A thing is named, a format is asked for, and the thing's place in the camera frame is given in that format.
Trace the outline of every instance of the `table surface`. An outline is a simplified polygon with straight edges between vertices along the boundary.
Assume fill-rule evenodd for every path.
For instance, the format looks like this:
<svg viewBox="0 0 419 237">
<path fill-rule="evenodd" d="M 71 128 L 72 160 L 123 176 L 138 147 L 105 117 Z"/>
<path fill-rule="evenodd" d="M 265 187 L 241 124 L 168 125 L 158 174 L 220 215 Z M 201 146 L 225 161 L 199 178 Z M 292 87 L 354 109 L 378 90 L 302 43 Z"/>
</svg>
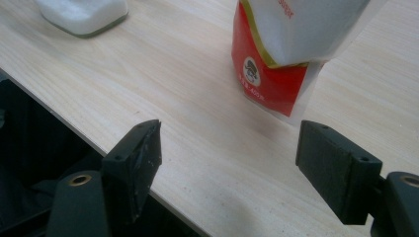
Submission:
<svg viewBox="0 0 419 237">
<path fill-rule="evenodd" d="M 230 51 L 235 0 L 128 1 L 92 39 L 34 1 L 0 1 L 0 67 L 102 154 L 161 119 L 152 194 L 214 236 L 368 236 L 344 226 L 294 164 L 298 126 L 245 99 Z M 322 69 L 304 113 L 419 173 L 419 2 L 391 0 Z"/>
</svg>

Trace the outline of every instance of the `wooden table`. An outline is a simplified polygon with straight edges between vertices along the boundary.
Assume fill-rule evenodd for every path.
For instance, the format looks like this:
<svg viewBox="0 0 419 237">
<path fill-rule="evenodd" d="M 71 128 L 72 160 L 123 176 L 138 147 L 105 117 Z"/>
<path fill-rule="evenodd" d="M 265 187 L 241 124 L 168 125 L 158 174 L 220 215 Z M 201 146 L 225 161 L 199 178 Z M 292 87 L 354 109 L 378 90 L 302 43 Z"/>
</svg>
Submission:
<svg viewBox="0 0 419 237">
<path fill-rule="evenodd" d="M 48 23 L 34 1 L 0 2 L 0 67 L 108 153 L 161 119 L 152 194 L 214 236 L 368 236 L 344 226 L 294 164 L 299 127 L 244 98 L 230 51 L 235 0 L 128 1 L 92 39 Z M 391 0 L 323 68 L 304 119 L 419 174 L 419 2 Z"/>
</svg>

